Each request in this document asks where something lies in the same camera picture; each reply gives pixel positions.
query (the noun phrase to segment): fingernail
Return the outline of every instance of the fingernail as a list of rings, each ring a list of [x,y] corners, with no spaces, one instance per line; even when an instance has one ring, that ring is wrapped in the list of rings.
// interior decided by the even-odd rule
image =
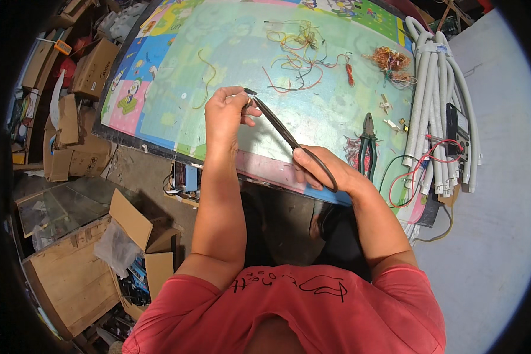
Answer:
[[[293,156],[295,156],[298,159],[304,158],[304,151],[300,147],[293,150]]]

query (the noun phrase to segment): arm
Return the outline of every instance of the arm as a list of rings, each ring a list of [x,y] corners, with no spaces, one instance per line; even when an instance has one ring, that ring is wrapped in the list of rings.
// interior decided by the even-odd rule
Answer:
[[[328,149],[319,146],[304,147],[326,164],[340,190],[350,195],[358,221],[360,244],[372,277],[375,279],[385,269],[396,264],[407,263],[417,267],[415,254],[403,228],[375,186]],[[331,185],[320,166],[301,149],[295,149],[293,161],[298,182],[306,180],[315,189],[322,189],[319,181]]]
[[[255,125],[250,117],[241,114],[247,102],[243,88],[231,86],[218,89],[205,105],[207,154],[199,211],[191,254],[176,272],[206,280],[221,291],[242,270],[246,251],[246,222],[235,157],[240,123]],[[253,116],[261,115],[254,107],[246,111]]]

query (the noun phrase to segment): white wall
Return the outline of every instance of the white wall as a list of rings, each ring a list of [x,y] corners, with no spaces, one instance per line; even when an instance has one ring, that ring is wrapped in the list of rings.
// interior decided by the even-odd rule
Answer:
[[[495,10],[450,46],[468,72],[484,160],[476,192],[455,204],[451,233],[418,242],[415,253],[445,315],[446,352],[484,353],[531,280],[531,69]],[[447,227],[441,210],[435,227],[421,228],[419,237]]]

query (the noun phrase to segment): wooden board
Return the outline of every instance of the wooden board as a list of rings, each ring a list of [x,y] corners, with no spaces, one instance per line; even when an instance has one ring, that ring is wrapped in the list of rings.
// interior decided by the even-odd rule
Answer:
[[[50,303],[56,312],[47,315],[59,318],[73,337],[119,301],[109,266],[93,255],[110,220],[109,215],[98,219],[23,261],[35,273],[32,287],[43,289],[40,303]]]

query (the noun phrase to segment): red t-shirt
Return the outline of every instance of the red t-shirt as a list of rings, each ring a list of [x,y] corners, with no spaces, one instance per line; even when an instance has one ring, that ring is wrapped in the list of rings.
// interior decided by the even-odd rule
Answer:
[[[283,317],[308,353],[443,353],[445,320],[422,271],[395,265],[373,284],[328,265],[249,267],[220,292],[172,276],[123,353],[242,353],[257,325]]]

